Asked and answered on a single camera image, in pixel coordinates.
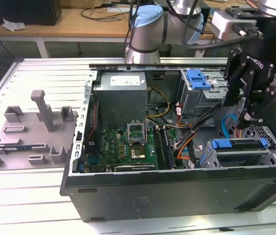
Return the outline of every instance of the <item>motherboard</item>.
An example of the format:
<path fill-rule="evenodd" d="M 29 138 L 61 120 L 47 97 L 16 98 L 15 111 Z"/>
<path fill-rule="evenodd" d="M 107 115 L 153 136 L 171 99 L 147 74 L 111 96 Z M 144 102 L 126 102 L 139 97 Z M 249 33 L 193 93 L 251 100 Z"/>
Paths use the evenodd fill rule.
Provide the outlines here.
<path fill-rule="evenodd" d="M 101 139 L 101 151 L 96 155 L 89 155 L 84 165 L 85 172 L 114 172 L 135 170 L 141 167 L 149 170 L 162 169 L 162 144 L 161 132 L 163 129 L 156 128 L 128 128 L 103 129 Z M 177 141 L 174 128 L 165 129 L 167 146 L 171 156 L 170 168 L 174 167 L 173 144 Z M 133 142 L 145 138 L 142 142 Z"/>

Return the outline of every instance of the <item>green circuit board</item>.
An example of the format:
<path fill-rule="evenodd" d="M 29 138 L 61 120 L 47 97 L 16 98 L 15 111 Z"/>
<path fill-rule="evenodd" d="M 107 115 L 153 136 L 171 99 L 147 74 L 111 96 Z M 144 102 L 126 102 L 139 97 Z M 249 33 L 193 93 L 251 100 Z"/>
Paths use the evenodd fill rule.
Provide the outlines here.
<path fill-rule="evenodd" d="M 131 129 L 130 137 L 142 137 L 143 133 L 141 131 L 141 128 Z M 107 172 L 119 165 L 154 165 L 155 170 L 161 170 L 158 165 L 153 131 L 153 128 L 147 129 L 145 144 L 134 143 L 130 145 L 127 128 L 104 129 L 99 157 L 88 157 L 85 172 Z M 177 141 L 174 128 L 168 128 L 167 135 L 170 145 L 173 147 L 173 144 Z M 136 154 L 137 151 L 144 157 L 133 158 L 133 154 Z"/>
<path fill-rule="evenodd" d="M 139 138 L 141 131 L 132 131 L 131 138 Z M 149 130 L 147 134 L 147 142 L 145 144 L 145 158 L 132 159 L 131 146 L 128 143 L 127 128 L 124 129 L 105 129 L 102 133 L 101 142 L 102 153 L 100 155 L 101 165 L 114 164 L 149 164 L 154 165 L 158 169 L 157 156 L 153 143 L 153 130 Z"/>

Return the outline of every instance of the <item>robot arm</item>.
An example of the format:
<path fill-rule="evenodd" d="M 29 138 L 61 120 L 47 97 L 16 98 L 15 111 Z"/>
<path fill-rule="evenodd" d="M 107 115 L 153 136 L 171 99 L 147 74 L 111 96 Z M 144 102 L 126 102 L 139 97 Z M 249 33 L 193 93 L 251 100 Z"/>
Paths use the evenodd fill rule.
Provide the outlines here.
<path fill-rule="evenodd" d="M 193 14 L 190 24 L 195 28 L 202 29 L 204 23 L 203 15 L 199 7 Z M 160 63 L 158 46 L 160 44 L 182 44 L 181 33 L 184 29 L 184 23 L 173 15 L 172 12 L 163 12 L 160 6 L 145 5 L 138 9 L 137 18 L 126 54 L 125 62 L 127 64 L 155 64 Z M 198 40 L 200 33 L 190 28 L 186 31 L 186 36 L 193 43 Z"/>
<path fill-rule="evenodd" d="M 216 12 L 212 20 L 213 33 L 223 40 L 260 32 L 256 39 L 230 51 L 224 75 L 228 81 L 224 106 L 235 105 L 240 90 L 244 93 L 239 129 L 276 114 L 276 1 L 260 0 L 258 7 L 228 8 Z"/>
<path fill-rule="evenodd" d="M 176 0 L 171 5 L 168 0 L 170 12 L 159 10 L 153 17 L 150 17 L 149 9 L 139 8 L 138 21 L 134 21 L 133 36 L 126 49 L 126 63 L 159 63 L 158 45 L 161 43 L 182 43 L 193 50 L 240 44 L 230 51 L 228 58 L 224 75 L 228 81 L 228 93 L 223 106 L 237 104 L 242 90 L 245 105 L 238 128 L 260 124 L 266 117 L 276 114 L 276 0 L 258 0 L 258 3 L 247 0 L 253 8 L 228 8 L 215 12 L 212 32 L 224 41 L 190 45 L 198 39 L 202 29 L 197 3 L 198 0 Z M 180 19 L 186 14 L 186 21 Z M 189 29 L 189 25 L 199 30 Z"/>

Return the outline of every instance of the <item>paper on desk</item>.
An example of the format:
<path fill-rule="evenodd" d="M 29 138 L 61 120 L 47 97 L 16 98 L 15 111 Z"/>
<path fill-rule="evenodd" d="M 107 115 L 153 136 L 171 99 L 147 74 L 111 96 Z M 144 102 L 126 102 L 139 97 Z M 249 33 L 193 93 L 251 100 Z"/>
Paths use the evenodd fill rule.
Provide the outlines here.
<path fill-rule="evenodd" d="M 26 26 L 24 23 L 14 23 L 7 21 L 5 18 L 3 18 L 4 23 L 2 24 L 4 28 L 7 28 L 8 30 L 14 32 L 15 30 L 21 30 L 26 29 Z"/>

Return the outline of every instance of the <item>floor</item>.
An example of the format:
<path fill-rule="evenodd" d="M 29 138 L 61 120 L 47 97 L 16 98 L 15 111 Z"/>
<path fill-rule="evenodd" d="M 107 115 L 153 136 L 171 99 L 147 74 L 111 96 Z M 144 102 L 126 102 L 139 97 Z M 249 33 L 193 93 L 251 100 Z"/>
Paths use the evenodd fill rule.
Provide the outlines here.
<path fill-rule="evenodd" d="M 34 42 L 6 42 L 5 47 L 16 58 L 40 58 L 38 48 Z M 72 58 L 72 57 L 122 57 L 123 43 L 82 43 L 83 53 L 78 54 L 76 43 L 70 42 L 48 42 L 46 46 L 53 58 Z M 206 57 L 227 57 L 228 48 L 224 48 L 219 53 L 209 51 Z M 187 50 L 184 46 L 173 46 L 171 57 L 193 57 L 194 51 Z M 5 71 L 13 63 L 13 58 L 0 45 L 0 80 Z"/>

